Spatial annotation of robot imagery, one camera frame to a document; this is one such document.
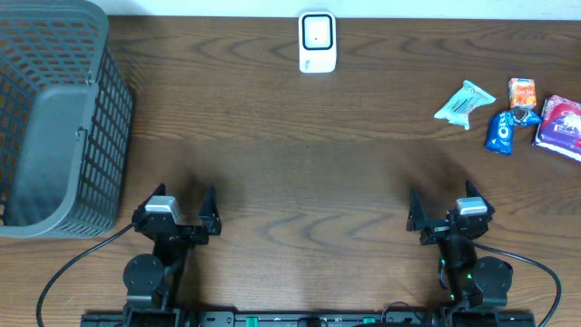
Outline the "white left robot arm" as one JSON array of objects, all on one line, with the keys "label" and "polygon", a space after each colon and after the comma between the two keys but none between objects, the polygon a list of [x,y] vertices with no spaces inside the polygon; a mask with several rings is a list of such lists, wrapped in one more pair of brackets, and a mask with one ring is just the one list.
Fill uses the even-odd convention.
[{"label": "white left robot arm", "polygon": [[153,241],[153,251],[133,257],[123,271],[125,326],[196,326],[197,315],[176,303],[186,260],[198,245],[222,232],[216,191],[203,198],[198,225],[179,223],[177,200],[160,184],[133,212],[134,230]]}]

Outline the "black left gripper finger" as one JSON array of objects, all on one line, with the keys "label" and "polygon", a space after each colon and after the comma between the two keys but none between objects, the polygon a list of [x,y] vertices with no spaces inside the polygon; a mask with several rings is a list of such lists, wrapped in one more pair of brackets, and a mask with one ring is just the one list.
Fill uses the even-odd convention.
[{"label": "black left gripper finger", "polygon": [[204,195],[201,210],[198,218],[206,230],[220,230],[222,220],[218,211],[216,189],[211,185]]},{"label": "black left gripper finger", "polygon": [[165,195],[166,195],[166,186],[164,183],[160,183],[151,193],[151,195],[145,200],[145,202],[148,203],[154,196],[165,196]]}]

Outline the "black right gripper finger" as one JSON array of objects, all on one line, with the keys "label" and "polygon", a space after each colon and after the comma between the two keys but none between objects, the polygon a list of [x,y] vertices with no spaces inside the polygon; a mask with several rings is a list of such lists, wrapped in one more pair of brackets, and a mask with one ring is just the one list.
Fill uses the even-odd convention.
[{"label": "black right gripper finger", "polygon": [[426,216],[419,195],[415,188],[410,191],[409,215],[406,224],[408,232],[417,232],[424,228]]},{"label": "black right gripper finger", "polygon": [[466,180],[465,188],[466,188],[466,197],[467,198],[482,197],[480,192],[477,190],[476,186],[472,182],[470,182],[469,180]]}]

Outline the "blue Oreo cookie pack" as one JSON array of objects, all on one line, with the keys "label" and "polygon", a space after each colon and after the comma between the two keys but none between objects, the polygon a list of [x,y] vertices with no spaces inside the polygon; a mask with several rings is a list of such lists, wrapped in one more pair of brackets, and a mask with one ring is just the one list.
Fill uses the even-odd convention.
[{"label": "blue Oreo cookie pack", "polygon": [[515,128],[539,125],[543,119],[529,109],[512,108],[492,118],[487,132],[485,148],[491,152],[509,156],[513,153]]}]

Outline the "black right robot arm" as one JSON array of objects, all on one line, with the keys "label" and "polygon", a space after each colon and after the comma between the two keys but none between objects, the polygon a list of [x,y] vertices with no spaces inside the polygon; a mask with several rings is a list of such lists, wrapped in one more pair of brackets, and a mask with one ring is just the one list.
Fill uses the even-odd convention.
[{"label": "black right robot arm", "polygon": [[439,248],[441,285],[450,290],[461,311],[497,310],[507,305],[512,266],[494,256],[479,257],[474,241],[488,231],[495,208],[474,184],[466,182],[466,195],[455,202],[443,219],[429,219],[416,190],[410,191],[406,230],[419,233],[422,245]]}]

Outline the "red purple Carefree pack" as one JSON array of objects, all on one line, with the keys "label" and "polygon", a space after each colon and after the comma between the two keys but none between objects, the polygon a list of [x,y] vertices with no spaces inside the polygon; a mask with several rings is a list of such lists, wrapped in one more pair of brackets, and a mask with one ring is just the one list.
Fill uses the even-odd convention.
[{"label": "red purple Carefree pack", "polygon": [[546,99],[533,145],[580,162],[580,103],[559,95]]}]

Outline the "mint green wipes pack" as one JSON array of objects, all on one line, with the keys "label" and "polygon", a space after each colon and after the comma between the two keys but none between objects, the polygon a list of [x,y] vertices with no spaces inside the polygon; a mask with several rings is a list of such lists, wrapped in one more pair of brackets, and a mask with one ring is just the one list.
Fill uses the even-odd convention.
[{"label": "mint green wipes pack", "polygon": [[493,104],[495,101],[493,95],[469,80],[464,80],[462,87],[434,114],[434,118],[447,120],[450,124],[461,125],[469,130],[469,115],[480,106]]}]

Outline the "orange tissue pack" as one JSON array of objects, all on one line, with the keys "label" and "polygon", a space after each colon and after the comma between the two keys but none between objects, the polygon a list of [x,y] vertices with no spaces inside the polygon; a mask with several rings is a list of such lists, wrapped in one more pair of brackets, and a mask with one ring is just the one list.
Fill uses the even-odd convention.
[{"label": "orange tissue pack", "polygon": [[508,91],[511,108],[532,109],[537,105],[536,84],[533,79],[511,78]]}]

